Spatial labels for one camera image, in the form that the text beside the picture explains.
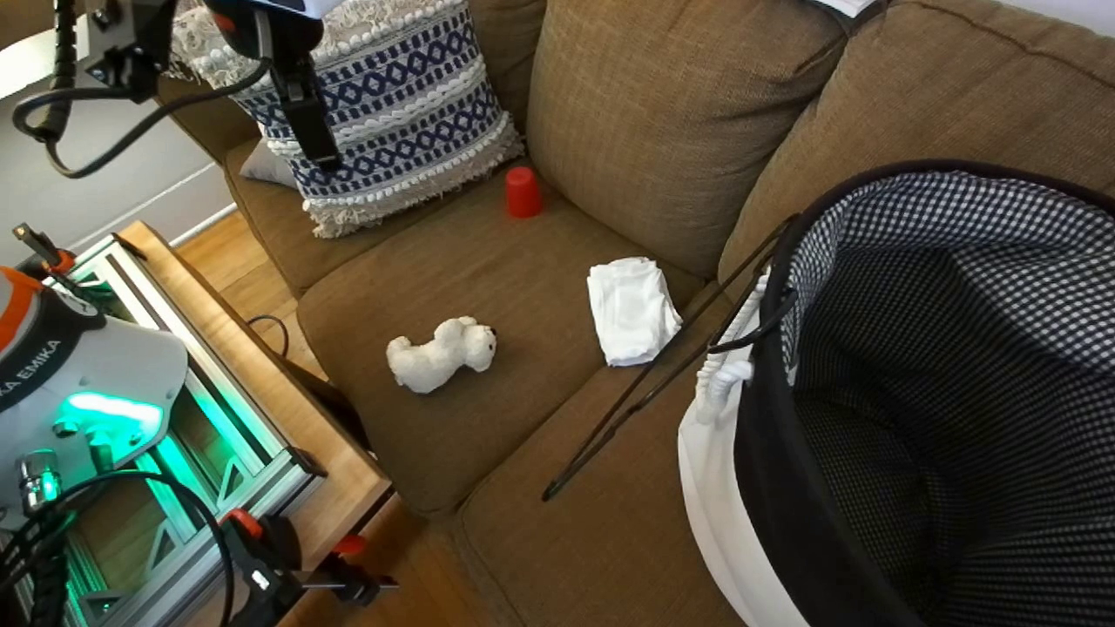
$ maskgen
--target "gray checkered fabric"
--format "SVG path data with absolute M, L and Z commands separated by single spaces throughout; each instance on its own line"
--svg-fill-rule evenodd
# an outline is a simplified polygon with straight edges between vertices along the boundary
M 905 170 L 836 199 L 786 291 L 807 445 L 904 597 L 930 625 L 1115 625 L 1110 209 L 1016 176 Z M 834 451 L 847 409 L 933 479 L 918 516 Z

